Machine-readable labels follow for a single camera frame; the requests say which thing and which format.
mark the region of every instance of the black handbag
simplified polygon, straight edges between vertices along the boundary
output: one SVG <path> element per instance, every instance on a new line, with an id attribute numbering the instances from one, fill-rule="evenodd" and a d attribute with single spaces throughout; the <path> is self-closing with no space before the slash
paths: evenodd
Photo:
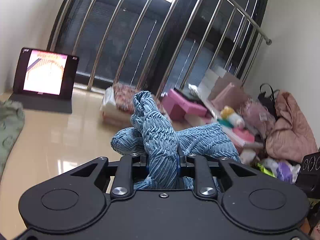
<path id="1" fill-rule="evenodd" d="M 268 97 L 266 97 L 266 93 L 267 93 L 266 91 L 261 92 L 261 88 L 264 85 L 268 85 L 271 89 L 271 95 Z M 260 94 L 258 95 L 258 100 L 260 101 L 260 103 L 268 109 L 269 113 L 274 116 L 276 121 L 279 119 L 279 117 L 276 114 L 276 107 L 275 107 L 275 104 L 276 104 L 275 93 L 278 91 L 279 90 L 273 91 L 272 87 L 268 83 L 263 83 L 260 86 Z"/>

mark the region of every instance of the tablet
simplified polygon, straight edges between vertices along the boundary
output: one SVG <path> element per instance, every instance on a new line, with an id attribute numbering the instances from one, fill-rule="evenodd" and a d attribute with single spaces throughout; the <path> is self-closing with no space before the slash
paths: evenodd
<path id="1" fill-rule="evenodd" d="M 72 55 L 23 48 L 13 93 L 70 100 L 78 63 Z"/>

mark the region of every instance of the black mat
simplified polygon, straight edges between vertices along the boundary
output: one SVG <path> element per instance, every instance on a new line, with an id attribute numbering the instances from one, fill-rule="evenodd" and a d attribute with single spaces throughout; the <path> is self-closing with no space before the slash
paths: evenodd
<path id="1" fill-rule="evenodd" d="M 44 98 L 23 94 L 12 94 L 9 99 L 21 102 L 25 109 L 72 114 L 71 100 Z"/>

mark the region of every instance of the floral cushion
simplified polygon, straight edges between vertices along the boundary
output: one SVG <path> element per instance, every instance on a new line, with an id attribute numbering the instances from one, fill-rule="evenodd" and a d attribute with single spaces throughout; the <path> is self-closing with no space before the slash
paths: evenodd
<path id="1" fill-rule="evenodd" d="M 134 107 L 133 107 L 132 98 L 136 93 L 140 92 L 140 90 L 132 88 L 127 85 L 121 85 L 121 84 L 114 85 L 113 90 L 115 94 L 117 109 L 133 114 Z M 159 112 L 161 114 L 164 114 L 165 111 L 162 107 L 161 102 L 158 99 L 156 99 L 154 95 L 152 95 L 152 98 L 156 102 Z"/>

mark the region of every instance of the stainless steel railing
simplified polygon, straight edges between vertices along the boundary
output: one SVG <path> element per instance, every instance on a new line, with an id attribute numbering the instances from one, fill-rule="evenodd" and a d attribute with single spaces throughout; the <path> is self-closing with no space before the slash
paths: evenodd
<path id="1" fill-rule="evenodd" d="M 246 49 L 245 49 L 245 54 L 247 54 L 247 52 L 248 52 L 248 50 L 249 50 L 250 44 L 251 44 L 251 42 L 252 42 L 252 39 L 253 39 L 253 36 L 254 36 L 256 30 L 260 33 L 260 35 L 261 35 L 261 40 L 264 39 L 268 45 L 270 45 L 270 44 L 272 43 L 272 41 L 271 41 L 271 40 L 267 37 L 267 35 L 261 30 L 261 28 L 258 26 L 258 24 L 247 14 L 247 12 L 246 12 L 238 3 L 236 3 L 236 1 L 234 1 L 234 0 L 226 0 L 226 1 L 228 1 L 231 5 L 233 5 L 234 9 L 233 9 L 233 11 L 232 11 L 232 13 L 231 13 L 231 16 L 230 16 L 229 20 L 228 20 L 227 26 L 226 26 L 223 34 L 222 34 L 222 37 L 221 37 L 220 42 L 219 42 L 219 44 L 218 44 L 218 47 L 217 47 L 217 49 L 215 50 L 215 53 L 213 54 L 212 60 L 210 61 L 209 65 L 208 65 L 208 68 L 210 68 L 210 67 L 212 66 L 215 58 L 216 58 L 217 55 L 218 55 L 218 52 L 219 52 L 219 50 L 220 50 L 220 48 L 221 48 L 221 46 L 222 46 L 222 43 L 223 43 L 223 41 L 224 41 L 224 39 L 225 39 L 225 36 L 226 36 L 226 34 L 227 34 L 227 32 L 228 32 L 228 29 L 229 29 L 229 27 L 230 27 L 230 25 L 231 25 L 232 19 L 233 19 L 234 15 L 235 15 L 235 12 L 236 12 L 236 11 L 239 11 L 239 12 L 244 16 L 244 18 L 245 18 L 247 21 L 249 21 L 249 24 L 252 24 L 252 25 L 253 25 L 252 36 L 250 37 L 249 42 L 248 42 L 248 44 L 247 44 L 247 47 L 246 47 Z M 158 88 L 158 90 L 157 90 L 157 93 L 156 93 L 156 97 L 157 97 L 157 98 L 159 98 L 159 97 L 161 96 L 161 93 L 162 93 L 162 91 L 163 91 L 163 88 L 164 88 L 164 86 L 165 86 L 165 84 L 166 84 L 166 82 L 167 82 L 167 80 L 168 80 L 168 77 L 169 77 L 169 75 L 170 75 L 170 72 L 171 72 L 171 70 L 172 70 L 172 68 L 173 68 L 174 62 L 175 62 L 175 60 L 176 60 L 176 58 L 177 58 L 177 56 L 178 56 L 178 53 L 179 53 L 179 51 L 180 51 L 180 49 L 181 49 L 181 47 L 182 47 L 182 44 L 183 44 L 183 42 L 184 42 L 184 40 L 185 40 L 185 37 L 186 37 L 186 35 L 187 35 L 187 32 L 188 32 L 188 30 L 189 30 L 189 28 L 190 28 L 190 25 L 191 25 L 191 23 L 192 23 L 195 15 L 196 15 L 196 13 L 197 13 L 197 9 L 198 9 L 198 7 L 199 7 L 199 4 L 201 4 L 201 2 L 202 2 L 202 0 L 198 0 L 198 1 L 197 1 L 196 6 L 195 6 L 195 9 L 194 9 L 194 10 L 192 11 L 192 13 L 191 13 L 190 19 L 189 19 L 189 21 L 188 21 L 188 23 L 187 23 L 187 25 L 186 25 L 186 27 L 185 27 L 185 30 L 184 30 L 184 32 L 183 32 L 183 34 L 182 34 L 182 36 L 181 36 L 181 38 L 180 38 L 180 40 L 179 40 L 179 42 L 178 42 L 178 45 L 177 45 L 177 47 L 176 47 L 176 50 L 175 50 L 175 52 L 173 53 L 173 56 L 172 56 L 172 58 L 171 58 L 171 60 L 170 60 L 170 63 L 169 63 L 169 65 L 168 65 L 168 68 L 167 68 L 167 70 L 166 70 L 166 72 L 165 72 L 165 74 L 164 74 L 164 76 L 163 76 L 163 78 L 162 78 L 162 81 L 161 81 L 161 83 L 160 83 L 160 86 L 159 86 L 159 88 Z M 223 0 L 219 0 L 219 2 L 218 2 L 217 6 L 216 6 L 216 8 L 215 8 L 215 11 L 214 11 L 212 17 L 215 17 L 215 13 L 217 13 L 217 11 L 219 10 L 220 5 L 221 5 L 221 4 L 220 4 L 221 2 L 223 2 Z M 235 44 L 234 44 L 234 46 L 233 46 L 233 49 L 232 49 L 232 51 L 231 51 L 231 54 L 230 54 L 230 56 L 229 56 L 229 58 L 228 58 L 228 60 L 227 60 L 227 62 L 226 62 L 225 68 L 230 64 L 231 59 L 232 59 L 232 56 L 233 56 L 234 52 L 236 51 L 236 47 L 238 46 L 238 43 L 239 43 L 239 41 L 240 41 L 240 36 L 241 36 L 241 34 L 242 34 L 243 30 L 244 30 L 244 26 L 245 26 L 245 21 L 242 21 L 242 24 L 241 24 L 241 27 L 240 27 L 240 31 L 239 31 L 239 33 L 238 33 L 238 36 L 237 36 L 236 40 L 235 40 Z M 181 85 L 180 85 L 180 89 L 183 89 L 183 88 L 184 88 L 184 86 L 185 86 L 185 84 L 186 84 L 186 82 L 187 82 L 187 80 L 188 80 L 188 78 L 189 78 L 189 76 L 190 76 L 190 74 L 191 74 L 191 71 L 192 71 L 192 69 L 193 69 L 193 67 L 194 67 L 194 64 L 195 64 L 195 62 L 196 62 L 196 59 L 198 58 L 198 56 L 199 56 L 199 54 L 200 54 L 200 52 L 201 52 L 201 48 L 202 48 L 202 46 L 203 46 L 203 44 L 204 44 L 204 41 L 205 41 L 205 39 L 206 39 L 206 37 L 207 37 L 207 35 L 208 35 L 207 32 L 208 32 L 208 29 L 207 29 L 206 32 L 204 33 L 204 36 L 203 36 L 202 41 L 201 41 L 201 43 L 200 43 L 200 45 L 199 45 L 199 48 L 198 48 L 196 54 L 194 55 L 194 58 L 193 58 L 190 66 L 189 66 L 189 68 L 188 68 L 188 71 L 187 71 L 186 75 L 185 75 L 184 78 L 183 78 L 183 81 L 182 81 L 182 83 L 181 83 Z M 256 49 L 256 51 L 255 51 L 255 53 L 254 53 L 254 55 L 253 55 L 252 61 L 250 62 L 249 68 L 247 69 L 247 72 L 246 72 L 245 77 L 244 77 L 244 79 L 243 79 L 243 83 L 245 82 L 245 79 L 247 78 L 248 72 L 249 72 L 251 66 L 253 65 L 253 62 L 254 62 L 254 59 L 255 59 L 255 57 L 256 57 L 256 55 L 257 55 L 257 52 L 258 52 L 258 50 L 259 50 L 260 44 L 259 44 L 259 46 L 257 47 L 257 49 Z M 239 72 L 240 67 L 241 67 L 241 65 L 242 65 L 243 62 L 244 62 L 244 58 L 245 58 L 245 55 L 242 57 L 242 60 L 241 60 L 241 62 L 240 62 L 241 64 L 239 64 L 239 66 L 238 66 L 238 68 L 237 68 L 237 70 L 236 70 L 236 73 Z"/>
<path id="2" fill-rule="evenodd" d="M 53 36 L 53 39 L 52 39 L 51 51 L 54 51 L 54 49 L 55 49 L 55 46 L 56 46 L 57 40 L 58 40 L 58 36 L 59 36 L 59 32 L 60 32 L 60 30 L 61 30 L 63 20 L 64 20 L 64 18 L 66 17 L 68 8 L 69 8 L 70 5 L 71 5 L 71 1 L 72 1 L 72 0 L 67 0 L 66 4 L 65 4 L 65 6 L 64 6 L 64 8 L 63 8 L 63 10 L 62 10 L 62 14 L 61 14 L 61 16 L 60 16 L 60 18 L 59 18 L 59 21 L 58 21 L 58 24 L 57 24 L 57 27 L 56 27 L 56 29 L 55 29 L 55 33 L 54 33 L 54 36 Z M 131 47 L 132 42 L 133 42 L 133 40 L 134 40 L 134 37 L 135 37 L 135 35 L 136 35 L 137 31 L 138 31 L 138 28 L 139 28 L 139 26 L 140 26 L 140 23 L 142 22 L 142 19 L 143 19 L 145 13 L 146 13 L 146 11 L 147 11 L 147 9 L 148 9 L 151 1 L 152 1 L 152 0 L 147 0 L 147 2 L 145 3 L 144 8 L 143 8 L 143 10 L 142 10 L 142 12 L 141 12 L 138 20 L 137 20 L 137 23 L 136 23 L 136 25 L 135 25 L 135 27 L 134 27 L 134 30 L 132 31 L 132 34 L 131 34 L 131 36 L 130 36 L 130 39 L 129 39 L 129 41 L 128 41 L 128 44 L 127 44 L 126 49 L 125 49 L 125 51 L 124 51 L 124 54 L 123 54 L 123 56 L 122 56 L 121 62 L 120 62 L 120 64 L 119 64 L 119 67 L 118 67 L 118 70 L 117 70 L 117 73 L 116 73 L 116 76 L 115 76 L 115 78 L 114 78 L 114 80 L 113 80 L 113 84 L 116 84 L 116 83 L 119 81 L 119 77 L 120 77 L 122 68 L 123 68 L 123 66 L 124 66 L 124 62 L 125 62 L 125 60 L 126 60 L 126 57 L 127 57 L 127 55 L 128 55 L 128 52 L 129 52 L 129 50 L 130 50 L 130 47 Z M 138 89 L 141 89 L 141 88 L 143 87 L 143 84 L 144 84 L 144 82 L 145 82 L 145 78 L 146 78 L 146 76 L 147 76 L 147 74 L 148 74 L 148 72 L 149 72 L 149 70 L 150 70 L 152 61 L 153 61 L 154 56 L 155 56 L 155 54 L 156 54 L 156 51 L 157 51 L 157 49 L 158 49 L 158 47 L 159 47 L 159 45 L 160 45 L 161 39 L 162 39 L 162 37 L 163 37 L 163 35 L 164 35 L 164 32 L 165 32 L 167 23 L 168 23 L 171 15 L 172 15 L 173 10 L 174 10 L 175 7 L 176 7 L 178 1 L 179 1 L 179 0 L 173 0 L 172 3 L 171 3 L 171 6 L 170 6 L 170 8 L 169 8 L 169 11 L 168 11 L 168 13 L 167 13 L 167 15 L 166 15 L 166 17 L 165 17 L 165 19 L 164 19 L 164 22 L 163 22 L 163 24 L 162 24 L 162 26 L 161 26 L 161 28 L 160 28 L 160 31 L 159 31 L 159 33 L 158 33 L 158 35 L 157 35 L 157 37 L 156 37 L 156 40 L 155 40 L 155 42 L 154 42 L 154 44 L 153 44 L 153 47 L 152 47 L 152 49 L 151 49 L 151 51 L 150 51 L 150 53 L 149 53 L 149 55 L 148 55 L 148 58 L 147 58 L 146 63 L 145 63 L 145 65 L 144 65 L 144 67 L 143 67 L 142 73 L 141 73 L 140 78 L 139 78 L 139 80 L 138 80 L 138 84 L 137 84 L 137 88 L 138 88 Z M 165 84 L 166 84 L 166 82 L 167 82 L 167 79 L 168 79 L 168 77 L 169 77 L 169 75 L 170 75 L 170 72 L 171 72 L 171 70 L 172 70 L 172 68 L 173 68 L 173 65 L 174 65 L 174 63 L 175 63 L 175 61 L 176 61 L 176 59 L 177 59 L 177 56 L 178 56 L 179 52 L 180 52 L 180 49 L 181 49 L 181 47 L 182 47 L 182 44 L 183 44 L 183 42 L 184 42 L 184 40 L 185 40 L 185 38 L 186 38 L 186 36 L 187 36 L 187 33 L 188 33 L 188 31 L 189 31 L 189 28 L 190 28 L 190 26 L 191 26 L 191 24 L 192 24 L 192 22 L 193 22 L 193 20 L 194 20 L 194 18 L 195 18 L 195 16 L 196 16 L 198 10 L 199 10 L 199 7 L 200 7 L 202 1 L 203 1 L 203 0 L 197 0 L 197 2 L 196 2 L 196 4 L 195 4 L 195 7 L 193 8 L 193 11 L 192 11 L 192 13 L 191 13 L 191 15 L 190 15 L 190 18 L 189 18 L 189 20 L 188 20 L 188 22 L 187 22 L 187 24 L 186 24 L 186 26 L 185 26 L 185 29 L 184 29 L 184 31 L 183 31 L 183 33 L 182 33 L 182 35 L 181 35 L 181 38 L 180 38 L 180 40 L 179 40 L 179 42 L 178 42 L 178 44 L 177 44 L 176 49 L 175 49 L 175 51 L 174 51 L 174 53 L 173 53 L 173 55 L 172 55 L 172 57 L 171 57 L 171 60 L 170 60 L 169 65 L 168 65 L 168 67 L 167 67 L 167 69 L 166 69 L 166 72 L 165 72 L 165 74 L 164 74 L 164 76 L 163 76 L 163 78 L 162 78 L 162 81 L 161 81 L 161 84 L 160 84 L 159 89 L 158 89 L 158 91 L 157 91 L 156 97 L 160 97 L 160 95 L 161 95 L 161 93 L 162 93 L 162 91 L 163 91 L 163 88 L 164 88 L 164 86 L 165 86 Z M 183 89 L 184 86 L 185 86 L 185 84 L 186 84 L 186 82 L 188 81 L 188 78 L 189 78 L 189 76 L 190 76 L 190 74 L 191 74 L 191 72 L 192 72 L 193 67 L 195 66 L 195 63 L 196 63 L 196 61 L 197 61 L 197 59 L 198 59 L 198 57 L 199 57 L 199 55 L 200 55 L 201 49 L 203 48 L 203 45 L 204 45 L 204 43 L 205 43 L 205 41 L 206 41 L 206 38 L 207 38 L 207 36 L 208 36 L 211 28 L 212 28 L 212 25 L 213 25 L 213 22 L 214 22 L 215 18 L 216 18 L 217 15 L 218 15 L 218 12 L 219 12 L 219 10 L 220 10 L 220 7 L 221 7 L 223 1 L 224 1 L 224 0 L 219 0 L 218 3 L 217 3 L 217 5 L 216 5 L 216 8 L 215 8 L 215 10 L 214 10 L 214 13 L 212 14 L 212 17 L 211 17 L 211 19 L 210 19 L 210 21 L 209 21 L 209 24 L 208 24 L 208 26 L 207 26 L 207 29 L 206 29 L 203 37 L 202 37 L 202 40 L 201 40 L 201 42 L 200 42 L 200 44 L 199 44 L 199 46 L 198 46 L 198 49 L 197 49 L 197 51 L 196 51 L 196 54 L 194 55 L 194 57 L 193 57 L 193 59 L 192 59 L 192 61 L 191 61 L 191 63 L 190 63 L 190 66 L 189 66 L 189 68 L 188 68 L 185 76 L 183 77 L 183 81 L 182 81 L 182 83 L 181 83 L 181 85 L 180 85 L 180 89 Z M 258 33 L 261 35 L 260 41 L 259 41 L 259 43 L 258 43 L 258 45 L 257 45 L 257 48 L 256 48 L 256 50 L 255 50 L 255 52 L 254 52 L 254 54 L 253 54 L 253 57 L 252 57 L 251 61 L 250 61 L 250 63 L 249 63 L 249 67 L 247 68 L 246 73 L 244 74 L 243 82 L 245 82 L 245 80 L 246 80 L 246 78 L 247 78 L 247 76 L 248 76 L 249 70 L 250 70 L 251 66 L 253 65 L 253 62 L 254 62 L 254 60 L 255 60 L 255 57 L 256 57 L 257 52 L 258 52 L 258 50 L 259 50 L 259 47 L 260 47 L 260 45 L 261 45 L 261 43 L 262 43 L 262 40 L 264 39 L 268 45 L 270 45 L 272 41 L 266 36 L 266 34 L 261 30 L 261 28 L 258 26 L 258 24 L 252 19 L 252 17 L 250 17 L 250 16 L 247 14 L 247 12 L 246 12 L 240 5 L 238 5 L 234 0 L 226 0 L 226 1 L 228 1 L 228 2 L 234 7 L 234 9 L 233 9 L 233 11 L 232 11 L 232 13 L 231 13 L 231 15 L 230 15 L 230 18 L 229 18 L 229 20 L 228 20 L 228 23 L 227 23 L 227 25 L 226 25 L 226 27 L 225 27 L 225 29 L 224 29 L 224 32 L 223 32 L 223 34 L 222 34 L 222 37 L 221 37 L 221 39 L 220 39 L 220 41 L 219 41 L 219 44 L 218 44 L 218 46 L 217 46 L 217 48 L 216 48 L 216 50 L 215 50 L 215 52 L 214 52 L 214 54 L 213 54 L 213 57 L 212 57 L 209 65 L 208 65 L 208 68 L 211 68 L 211 67 L 212 67 L 215 59 L 217 58 L 218 53 L 219 53 L 219 50 L 221 49 L 221 46 L 222 46 L 222 44 L 223 44 L 223 41 L 225 40 L 225 37 L 226 37 L 226 35 L 227 35 L 227 32 L 228 32 L 228 30 L 229 30 L 229 28 L 230 28 L 230 26 L 231 26 L 231 23 L 232 23 L 232 20 L 233 20 L 233 18 L 234 18 L 234 15 L 235 15 L 235 13 L 238 11 L 238 12 L 240 12 L 240 13 L 243 15 L 243 19 L 244 19 L 244 20 L 241 21 L 241 24 L 240 24 L 240 26 L 239 26 L 239 29 L 238 29 L 238 32 L 237 32 L 237 35 L 236 35 L 236 38 L 235 38 L 235 41 L 234 41 L 234 46 L 233 46 L 233 48 L 232 48 L 232 51 L 231 51 L 231 53 L 230 53 L 230 55 L 229 55 L 229 57 L 228 57 L 228 60 L 227 60 L 226 64 L 225 64 L 225 68 L 230 64 L 230 62 L 231 62 L 231 60 L 232 60 L 233 54 L 234 54 L 234 52 L 236 51 L 236 48 L 237 48 L 237 46 L 238 46 L 238 44 L 239 44 L 241 34 L 242 34 L 242 32 L 244 31 L 245 23 L 246 23 L 247 21 L 249 22 L 249 25 L 250 25 L 250 24 L 253 25 L 253 30 L 252 30 L 252 32 L 251 32 L 251 35 L 250 35 L 248 44 L 247 44 L 247 46 L 246 46 L 246 48 L 245 48 L 244 54 L 243 54 L 243 56 L 242 56 L 242 59 L 241 59 L 239 65 L 238 65 L 238 67 L 237 67 L 237 69 L 236 69 L 236 71 L 235 71 L 235 75 L 238 74 L 238 72 L 239 72 L 242 64 L 244 63 L 245 57 L 246 57 L 246 55 L 247 55 L 247 53 L 248 53 L 248 51 L 249 51 L 249 47 L 250 47 L 250 45 L 251 45 L 251 43 L 252 43 L 252 41 L 253 41 L 253 38 L 254 38 L 255 33 L 258 31 Z M 86 15 L 85 15 L 84 20 L 83 20 L 83 22 L 82 22 L 82 24 L 81 24 L 79 33 L 78 33 L 78 35 L 77 35 L 77 38 L 76 38 L 76 41 L 75 41 L 75 44 L 74 44 L 73 54 L 76 53 L 77 46 L 78 46 L 78 44 L 79 44 L 79 40 L 80 40 L 80 38 L 81 38 L 82 32 L 83 32 L 84 27 L 85 27 L 85 24 L 86 24 L 86 22 L 87 22 L 87 19 L 88 19 L 89 15 L 90 15 L 90 13 L 91 13 L 91 11 L 92 11 L 92 8 L 93 8 L 93 6 L 95 5 L 95 2 L 96 2 L 96 0 L 92 0 L 92 1 L 91 1 L 90 5 L 89 5 L 89 8 L 88 8 L 88 10 L 87 10 L 87 12 L 86 12 Z M 105 42 L 106 42 L 107 37 L 108 37 L 108 35 L 109 35 L 109 32 L 110 32 L 110 30 L 111 30 L 111 27 L 112 27 L 112 25 L 113 25 L 113 23 L 114 23 L 114 20 L 116 19 L 116 16 L 117 16 L 117 14 L 118 14 L 118 12 L 119 12 L 119 9 L 120 9 L 120 7 L 121 7 L 121 5 L 122 5 L 123 2 L 124 2 L 124 0 L 119 0 L 118 4 L 117 4 L 117 6 L 116 6 L 116 8 L 115 8 L 115 10 L 114 10 L 114 12 L 113 12 L 113 14 L 112 14 L 112 17 L 111 17 L 111 19 L 110 19 L 110 21 L 109 21 L 109 23 L 108 23 L 108 26 L 107 26 L 106 31 L 105 31 L 105 33 L 104 33 L 104 36 L 103 36 L 103 38 L 102 38 L 102 40 L 101 40 L 101 43 L 100 43 L 100 45 L 99 45 L 99 49 L 98 49 L 98 51 L 97 51 L 97 55 L 96 55 L 96 58 L 95 58 L 95 61 L 94 61 L 93 67 L 92 67 L 92 71 L 91 71 L 91 75 L 90 75 L 90 78 L 89 78 L 89 83 L 88 83 L 88 86 L 87 86 L 87 90 L 91 90 L 91 89 L 92 89 L 93 81 L 94 81 L 94 78 L 95 78 L 95 72 L 96 72 L 97 66 L 98 66 L 98 64 L 99 64 L 99 60 L 100 60 L 100 57 L 101 57 L 101 54 L 102 54 L 102 50 L 103 50 L 103 48 L 104 48 Z"/>

